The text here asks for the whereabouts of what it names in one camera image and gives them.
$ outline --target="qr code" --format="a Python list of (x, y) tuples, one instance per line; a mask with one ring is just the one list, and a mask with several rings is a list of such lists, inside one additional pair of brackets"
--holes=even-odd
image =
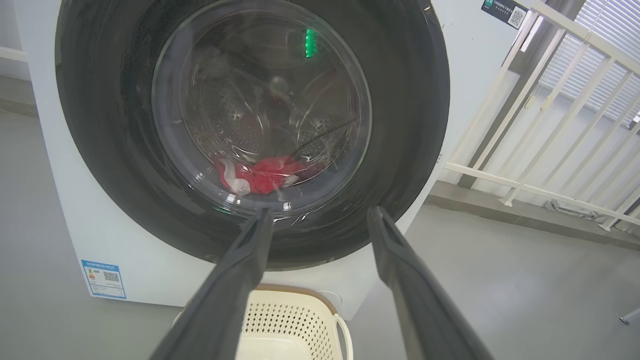
[(106, 272), (106, 271), (103, 271), (102, 273), (104, 274), (104, 279), (105, 280), (120, 282), (120, 278), (118, 277), (118, 274), (116, 274), (114, 272)]
[(520, 29), (520, 25), (522, 25), (525, 15), (527, 15), (527, 12), (516, 6), (513, 8), (511, 16), (509, 17), (509, 20), (507, 20), (507, 24), (516, 29)]

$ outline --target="window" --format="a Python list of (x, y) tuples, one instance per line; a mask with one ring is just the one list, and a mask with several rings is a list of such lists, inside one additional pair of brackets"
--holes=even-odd
[[(586, 0), (575, 21), (605, 38), (633, 59), (640, 61), (639, 3), (634, 0)], [(540, 79), (541, 86), (553, 88), (558, 83), (569, 63), (578, 53), (581, 44), (580, 40), (570, 35), (564, 37)], [(573, 70), (561, 94), (575, 99), (603, 59), (603, 54), (590, 47)], [(626, 72), (626, 69), (616, 63), (593, 92), (586, 107), (594, 111), (599, 110)], [(609, 106), (605, 116), (617, 120), (638, 94), (640, 94), (640, 78), (633, 75)], [(638, 122), (640, 120), (638, 113), (640, 113), (640, 104), (635, 105), (622, 125), (629, 126), (632, 122)]]

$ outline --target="washing machine door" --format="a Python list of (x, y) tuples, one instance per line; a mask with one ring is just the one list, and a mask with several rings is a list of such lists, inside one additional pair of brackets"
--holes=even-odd
[(424, 187), (444, 39), (410, 0), (64, 1), (58, 90), (88, 168), (137, 223), (215, 262), (274, 210), (270, 269), (366, 245)]

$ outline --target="laundry basket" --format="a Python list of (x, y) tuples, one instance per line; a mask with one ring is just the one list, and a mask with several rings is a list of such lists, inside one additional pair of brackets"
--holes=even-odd
[(342, 360), (338, 326), (347, 360), (353, 360), (349, 329), (322, 295), (260, 286), (247, 300), (236, 360)]

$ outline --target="front-load washing machine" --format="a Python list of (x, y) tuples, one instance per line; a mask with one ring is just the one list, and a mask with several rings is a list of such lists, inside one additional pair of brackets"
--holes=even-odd
[(471, 0), (15, 8), (90, 295), (183, 306), (267, 207), (262, 281), (347, 319), (376, 278), (367, 208), (408, 228), (516, 35)]

